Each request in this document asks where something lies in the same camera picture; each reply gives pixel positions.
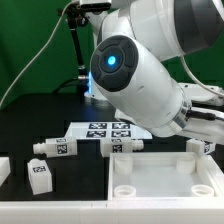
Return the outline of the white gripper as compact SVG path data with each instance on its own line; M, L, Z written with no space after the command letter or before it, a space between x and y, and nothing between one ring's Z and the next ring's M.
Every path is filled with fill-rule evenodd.
M192 107L180 136L224 145L224 112Z

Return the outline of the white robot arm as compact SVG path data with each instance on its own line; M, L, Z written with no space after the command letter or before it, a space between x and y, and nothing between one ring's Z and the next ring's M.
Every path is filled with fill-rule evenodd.
M127 120L157 137L224 145L224 113L194 107L162 63L212 46L224 28L222 0L80 0L96 27L90 72Z

